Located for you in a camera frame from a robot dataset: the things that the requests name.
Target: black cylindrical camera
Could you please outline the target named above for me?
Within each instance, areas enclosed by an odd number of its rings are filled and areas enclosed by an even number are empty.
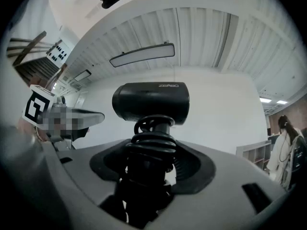
[[[116,114],[126,121],[160,114],[182,125],[189,113],[189,92],[183,82],[137,82],[120,86],[112,98]]]

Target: gray plastic surface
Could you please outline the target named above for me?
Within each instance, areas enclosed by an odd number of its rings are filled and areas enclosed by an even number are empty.
[[[84,217],[89,216],[87,221],[93,220],[95,224],[94,226],[91,224],[93,229],[96,229],[96,224],[103,229],[131,228],[94,206],[99,205],[107,196],[113,194],[115,183],[101,180],[91,170],[89,161],[96,153],[119,142],[121,140],[91,148],[58,152],[59,158],[69,157],[72,161],[63,165],[59,165],[58,162],[54,164],[55,170],[65,173],[65,175],[61,174],[61,177],[69,176],[71,179],[69,182],[66,181],[67,179],[62,181],[59,187],[62,188],[69,183],[70,187],[73,185],[74,191],[78,188],[78,194],[82,192],[83,196],[92,202],[90,204],[84,197],[83,201],[79,199],[80,207],[84,211],[91,211],[84,212]],[[261,221],[257,220],[261,215],[258,214],[255,217],[254,208],[241,186],[247,183],[257,183],[271,200],[276,200],[285,194],[285,191],[265,172],[243,158],[188,142],[182,141],[182,143],[205,153],[214,161],[215,178],[198,194],[175,196],[162,214],[154,222],[147,224],[145,229],[237,229],[249,221],[254,222],[253,226],[256,226]]]

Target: person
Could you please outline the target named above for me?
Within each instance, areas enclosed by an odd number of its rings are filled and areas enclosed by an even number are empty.
[[[278,119],[280,136],[274,145],[267,169],[270,174],[276,174],[275,181],[287,188],[285,184],[285,169],[291,157],[293,142],[297,136],[303,136],[298,128],[294,128],[286,115]]]

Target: rectangular light fixture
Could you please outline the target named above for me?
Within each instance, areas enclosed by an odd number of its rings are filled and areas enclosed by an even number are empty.
[[[285,104],[287,104],[288,102],[285,102],[285,101],[278,101],[277,103],[278,103],[278,104],[283,104],[283,105],[285,105]]]
[[[272,100],[266,98],[260,98],[260,101],[264,103],[270,103]]]
[[[128,53],[121,54],[119,56],[110,59],[110,63],[113,67],[120,67],[129,63],[138,62],[148,59],[173,57],[175,55],[174,44],[160,44],[155,46],[149,46],[145,48],[139,48]]]
[[[89,76],[91,76],[92,73],[89,70],[85,70],[83,72],[81,72],[78,76],[75,77],[76,81],[81,81],[82,79],[85,79]]]

